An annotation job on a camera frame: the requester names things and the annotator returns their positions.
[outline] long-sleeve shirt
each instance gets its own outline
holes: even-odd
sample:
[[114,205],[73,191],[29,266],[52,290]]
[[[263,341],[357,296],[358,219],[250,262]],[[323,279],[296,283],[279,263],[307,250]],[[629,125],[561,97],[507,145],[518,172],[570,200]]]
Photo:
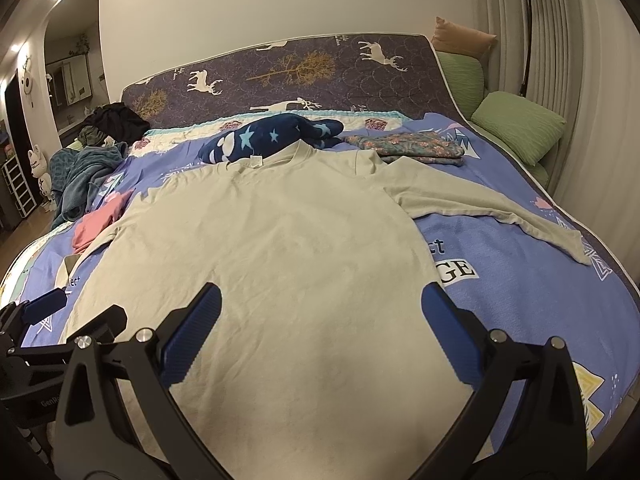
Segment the long-sleeve shirt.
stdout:
[[491,189],[300,141],[137,196],[87,249],[111,242],[62,339],[114,303],[131,338],[213,282],[222,314],[171,392],[221,464],[238,479],[405,480],[471,391],[420,307],[439,276],[412,218],[433,212],[491,215],[590,262],[577,232]]

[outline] metal screw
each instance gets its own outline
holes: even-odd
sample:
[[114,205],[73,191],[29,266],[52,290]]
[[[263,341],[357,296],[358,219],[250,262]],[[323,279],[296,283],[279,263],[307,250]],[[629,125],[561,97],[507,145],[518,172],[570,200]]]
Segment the metal screw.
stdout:
[[561,337],[558,337],[557,335],[555,335],[551,338],[551,346],[553,348],[557,350],[562,350],[565,345],[566,343],[564,342],[564,339],[562,339]]
[[507,333],[504,330],[500,330],[499,328],[497,328],[496,330],[491,330],[491,332],[489,332],[489,337],[494,343],[504,343],[505,341],[507,341]]
[[91,346],[91,336],[80,335],[74,339],[74,342],[78,345],[78,348],[87,348]]
[[150,328],[141,328],[136,332],[136,339],[141,343],[149,341],[154,336],[154,331]]

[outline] blue bedsheet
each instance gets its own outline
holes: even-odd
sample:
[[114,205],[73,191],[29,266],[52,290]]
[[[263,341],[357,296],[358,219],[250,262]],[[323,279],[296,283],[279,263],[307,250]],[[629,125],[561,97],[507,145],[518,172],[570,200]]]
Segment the blue bedsheet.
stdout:
[[[409,121],[397,131],[429,129],[465,149],[462,167],[434,168],[498,190],[530,211],[573,228],[490,143],[450,119],[426,114],[423,120]],[[377,130],[353,133],[384,134]],[[101,190],[94,209],[108,192],[146,192],[160,186],[167,176],[199,165],[198,150],[210,139],[187,140],[166,153],[129,157]],[[346,144],[334,148],[344,149],[353,148]],[[487,328],[505,329],[515,340],[542,344],[552,335],[566,339],[586,398],[590,439],[591,433],[596,435],[640,368],[640,314],[620,277],[586,242],[591,267],[525,235],[517,226],[499,224],[489,217],[432,214],[417,219],[416,225],[429,244],[447,293],[459,307],[475,312]],[[72,252],[72,231],[57,235],[37,257],[34,268],[38,272],[32,271],[27,278],[24,300],[50,289],[62,257]],[[32,327],[26,346],[58,342],[82,285],[104,250],[79,267],[70,280],[66,308]],[[506,432],[509,412],[515,409],[517,398],[514,389],[492,434],[494,446]]]

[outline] pink cloth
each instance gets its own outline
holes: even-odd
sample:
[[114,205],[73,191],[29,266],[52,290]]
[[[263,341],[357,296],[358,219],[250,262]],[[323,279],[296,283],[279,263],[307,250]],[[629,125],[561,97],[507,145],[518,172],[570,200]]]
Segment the pink cloth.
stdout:
[[124,194],[117,191],[111,193],[105,199],[106,204],[82,217],[82,220],[76,226],[76,232],[71,241],[74,254],[84,251],[95,240],[97,235],[120,218],[132,193],[132,189]]

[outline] bed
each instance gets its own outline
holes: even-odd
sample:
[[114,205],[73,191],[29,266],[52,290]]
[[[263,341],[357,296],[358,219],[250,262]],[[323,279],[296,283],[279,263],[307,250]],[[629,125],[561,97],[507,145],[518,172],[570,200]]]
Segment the bed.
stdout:
[[[636,286],[601,241],[562,211],[519,161],[465,121],[423,36],[347,34],[254,46],[149,77],[126,88],[122,100],[153,129],[107,180],[94,210],[113,191],[145,194],[172,174],[197,168],[196,154],[205,142],[284,111],[312,120],[338,119],[346,132],[431,130],[454,140],[465,151],[464,165],[435,168],[498,190],[543,218],[579,230],[592,265],[580,266],[506,226],[496,228],[489,217],[417,219],[453,301],[515,340],[543,344],[560,335],[567,341],[590,446],[636,382]],[[63,258],[72,253],[73,230],[64,224],[23,251],[0,285],[2,304],[32,300],[53,288]],[[67,306],[33,326],[25,345],[58,342],[82,286],[108,250],[101,248],[78,267],[68,281]],[[506,433],[519,393],[512,389],[494,428],[494,448]]]

